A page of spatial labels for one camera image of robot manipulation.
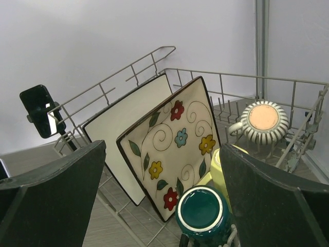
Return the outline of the black clamp phone stand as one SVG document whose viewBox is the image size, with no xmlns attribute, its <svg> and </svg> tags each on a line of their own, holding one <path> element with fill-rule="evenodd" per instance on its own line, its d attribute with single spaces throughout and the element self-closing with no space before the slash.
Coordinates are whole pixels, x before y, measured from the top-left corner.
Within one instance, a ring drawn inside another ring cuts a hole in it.
<svg viewBox="0 0 329 247">
<path fill-rule="evenodd" d="M 48 102 L 44 106 L 39 104 L 28 111 L 27 119 L 34 124 L 43 139 L 60 134 L 61 141 L 73 152 L 77 150 L 77 147 L 73 143 L 72 137 L 65 131 L 66 123 L 60 113 L 61 110 L 62 108 L 58 102 Z"/>
</svg>

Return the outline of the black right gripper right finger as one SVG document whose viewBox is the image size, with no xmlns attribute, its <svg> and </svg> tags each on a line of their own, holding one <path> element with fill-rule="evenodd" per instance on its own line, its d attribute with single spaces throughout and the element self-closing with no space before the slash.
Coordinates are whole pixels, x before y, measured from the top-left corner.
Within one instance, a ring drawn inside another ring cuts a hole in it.
<svg viewBox="0 0 329 247">
<path fill-rule="evenodd" d="M 230 144 L 220 160 L 241 246 L 328 246 L 328 185 Z"/>
</svg>

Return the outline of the black phone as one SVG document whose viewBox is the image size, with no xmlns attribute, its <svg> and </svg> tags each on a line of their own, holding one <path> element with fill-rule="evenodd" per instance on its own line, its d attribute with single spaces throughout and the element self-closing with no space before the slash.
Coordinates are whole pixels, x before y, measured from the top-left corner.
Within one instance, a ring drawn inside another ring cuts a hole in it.
<svg viewBox="0 0 329 247">
<path fill-rule="evenodd" d="M 57 107 L 46 86 L 39 84 L 20 93 L 28 120 L 34 124 L 41 138 L 49 138 L 55 134 L 63 134 L 66 129 L 65 122 L 59 123 L 63 118 L 59 109 L 48 115 L 48 112 Z"/>
</svg>

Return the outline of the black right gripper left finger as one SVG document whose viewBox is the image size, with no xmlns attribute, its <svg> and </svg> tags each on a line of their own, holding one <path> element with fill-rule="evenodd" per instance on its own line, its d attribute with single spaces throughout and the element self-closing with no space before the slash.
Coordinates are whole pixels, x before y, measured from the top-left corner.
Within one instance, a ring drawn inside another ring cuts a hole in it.
<svg viewBox="0 0 329 247">
<path fill-rule="evenodd" d="M 97 140 L 1 180 L 1 246 L 82 246 L 106 157 Z"/>
</svg>

